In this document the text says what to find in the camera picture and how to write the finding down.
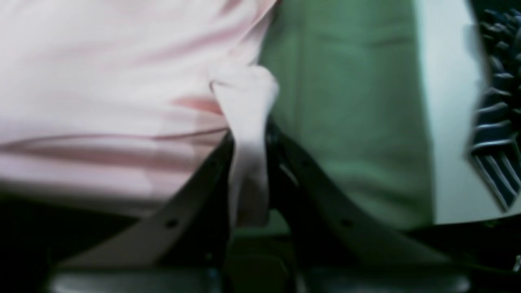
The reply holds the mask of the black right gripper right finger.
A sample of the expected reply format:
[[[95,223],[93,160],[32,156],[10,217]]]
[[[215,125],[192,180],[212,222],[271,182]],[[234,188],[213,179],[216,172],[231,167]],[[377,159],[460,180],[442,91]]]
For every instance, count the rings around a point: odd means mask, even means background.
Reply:
[[[297,262],[308,267],[449,265],[451,259],[366,214],[273,120],[265,144],[270,206],[288,223]]]

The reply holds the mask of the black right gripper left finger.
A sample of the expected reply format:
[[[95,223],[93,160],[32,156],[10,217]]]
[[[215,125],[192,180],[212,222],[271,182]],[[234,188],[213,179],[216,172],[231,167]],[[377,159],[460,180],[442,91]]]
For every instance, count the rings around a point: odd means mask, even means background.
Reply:
[[[69,258],[61,268],[221,267],[230,237],[228,173],[232,154],[233,137],[228,133],[158,212]]]

